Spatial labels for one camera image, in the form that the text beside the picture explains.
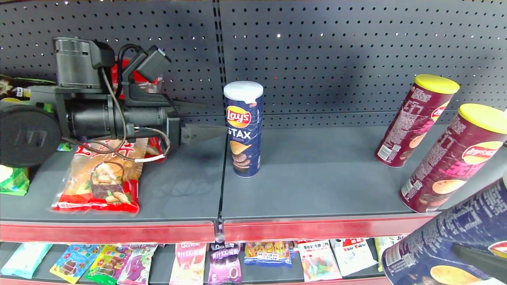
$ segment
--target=yellow lid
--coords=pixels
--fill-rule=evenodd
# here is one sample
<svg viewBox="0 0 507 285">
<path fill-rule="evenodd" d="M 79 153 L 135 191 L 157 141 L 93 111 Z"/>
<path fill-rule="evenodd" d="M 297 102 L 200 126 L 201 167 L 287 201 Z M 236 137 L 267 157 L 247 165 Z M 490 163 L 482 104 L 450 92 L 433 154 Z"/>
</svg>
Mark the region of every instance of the yellow lid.
<svg viewBox="0 0 507 285">
<path fill-rule="evenodd" d="M 507 114 L 480 104 L 463 104 L 458 109 L 465 120 L 488 131 L 507 134 Z"/>
<path fill-rule="evenodd" d="M 459 90 L 459 84 L 456 82 L 436 75 L 419 74 L 414 82 L 426 90 L 440 94 L 454 94 Z"/>
</svg>

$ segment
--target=white snack bag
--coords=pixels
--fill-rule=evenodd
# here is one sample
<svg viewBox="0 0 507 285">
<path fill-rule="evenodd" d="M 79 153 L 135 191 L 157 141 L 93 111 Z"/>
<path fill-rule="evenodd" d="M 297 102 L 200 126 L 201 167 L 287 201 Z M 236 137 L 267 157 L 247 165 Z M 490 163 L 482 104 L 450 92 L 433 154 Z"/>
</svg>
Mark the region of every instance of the white snack bag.
<svg viewBox="0 0 507 285">
<path fill-rule="evenodd" d="M 373 259 L 365 238 L 332 239 L 331 244 L 342 276 L 351 275 L 378 263 Z"/>
</svg>

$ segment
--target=lower shelf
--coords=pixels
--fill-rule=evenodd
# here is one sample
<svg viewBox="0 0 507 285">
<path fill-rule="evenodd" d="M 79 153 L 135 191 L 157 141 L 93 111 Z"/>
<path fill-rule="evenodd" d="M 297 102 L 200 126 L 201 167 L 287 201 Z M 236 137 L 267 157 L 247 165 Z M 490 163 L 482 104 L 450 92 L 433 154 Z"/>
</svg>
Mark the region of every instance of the lower shelf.
<svg viewBox="0 0 507 285">
<path fill-rule="evenodd" d="M 3 267 L 10 256 L 14 253 L 19 243 L 2 242 L 0 243 L 0 266 Z M 373 245 L 373 240 L 369 240 L 370 249 L 374 257 L 377 256 Z M 60 258 L 60 256 L 67 249 L 65 244 L 54 244 L 49 252 L 46 254 L 41 264 L 35 271 L 33 279 L 26 280 L 15 276 L 4 276 L 0 275 L 0 283 L 2 285 L 23 285 L 23 284 L 40 284 L 40 285 L 51 285 L 51 284 L 62 284 L 66 283 L 64 280 L 51 274 L 49 269 L 53 264 Z M 171 277 L 172 264 L 174 262 L 174 244 L 168 244 L 165 247 L 160 247 L 155 252 L 153 257 L 152 269 L 150 271 L 150 284 L 164 284 L 169 283 Z M 303 283 L 303 267 L 299 256 L 292 259 L 292 268 L 286 267 L 261 267 L 261 266 L 246 266 L 243 265 L 244 254 L 240 255 L 241 261 L 241 272 L 243 275 L 242 284 L 276 284 L 282 283 L 288 284 L 301 284 Z M 206 267 L 204 271 L 204 279 L 207 280 L 209 272 L 209 258 L 206 260 Z M 361 284 L 361 285 L 383 285 L 389 284 L 389 281 L 379 273 L 377 266 L 359 271 L 355 274 L 346 277 L 343 280 L 334 281 L 322 281 L 312 282 L 311 284 L 320 285 L 331 285 L 331 284 Z M 78 284 L 95 284 L 85 278 L 81 278 Z"/>
</svg>

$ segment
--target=purple snack bag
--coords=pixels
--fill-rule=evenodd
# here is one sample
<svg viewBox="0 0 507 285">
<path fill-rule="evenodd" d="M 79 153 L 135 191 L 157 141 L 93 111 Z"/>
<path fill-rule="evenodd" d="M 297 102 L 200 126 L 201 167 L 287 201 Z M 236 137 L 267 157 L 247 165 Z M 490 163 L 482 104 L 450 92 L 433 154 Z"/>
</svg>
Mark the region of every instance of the purple snack bag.
<svg viewBox="0 0 507 285">
<path fill-rule="evenodd" d="M 241 283 L 241 267 L 239 262 L 240 245 L 223 248 L 211 254 L 209 265 L 209 285 L 221 285 L 227 282 Z"/>
</svg>

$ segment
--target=maroon chip can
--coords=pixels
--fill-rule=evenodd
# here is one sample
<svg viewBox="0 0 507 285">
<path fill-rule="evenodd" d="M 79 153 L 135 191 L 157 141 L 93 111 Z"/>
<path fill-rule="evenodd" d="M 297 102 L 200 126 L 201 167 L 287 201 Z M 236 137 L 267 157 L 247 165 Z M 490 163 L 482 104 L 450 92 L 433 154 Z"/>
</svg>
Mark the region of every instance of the maroon chip can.
<svg viewBox="0 0 507 285">
<path fill-rule="evenodd" d="M 501 148 L 507 116 L 480 104 L 463 104 L 400 190 L 415 212 L 433 212 L 444 204 Z"/>
<path fill-rule="evenodd" d="M 458 90 L 459 85 L 450 79 L 416 76 L 375 157 L 387 166 L 402 167 Z"/>
</svg>

